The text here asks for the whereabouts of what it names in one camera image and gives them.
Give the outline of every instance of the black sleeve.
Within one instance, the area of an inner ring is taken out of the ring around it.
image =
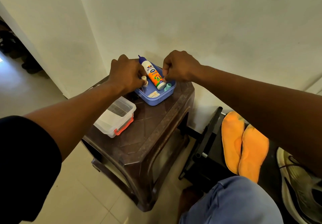
[[[52,137],[20,116],[0,119],[4,223],[34,221],[54,184],[62,156]]]

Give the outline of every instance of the red clip handle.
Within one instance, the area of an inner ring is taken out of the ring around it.
[[[126,123],[126,125],[125,126],[123,126],[122,127],[122,129],[121,130],[119,130],[118,131],[118,129],[115,129],[114,130],[114,133],[115,133],[115,135],[119,135],[119,134],[121,134],[122,133],[122,131],[124,131],[132,122],[134,121],[134,119],[133,119],[133,115],[132,115],[132,117],[131,117],[131,119]]]

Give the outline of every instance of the hand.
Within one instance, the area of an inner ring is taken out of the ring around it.
[[[164,80],[191,81],[201,64],[186,51],[172,51],[163,61]]]
[[[122,54],[118,60],[112,60],[108,82],[120,88],[121,94],[124,95],[146,83],[145,80],[140,79],[141,76],[147,76],[147,73],[139,60],[128,59]]]

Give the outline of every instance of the orange insole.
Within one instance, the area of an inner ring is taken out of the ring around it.
[[[252,125],[243,134],[243,152],[239,163],[239,175],[258,182],[260,167],[268,153],[269,141]]]
[[[244,119],[235,111],[229,112],[222,123],[223,153],[231,172],[238,174]]]

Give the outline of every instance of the person's right arm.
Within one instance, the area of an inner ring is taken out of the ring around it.
[[[322,96],[203,66],[185,51],[164,59],[163,75],[205,87],[322,177]]]

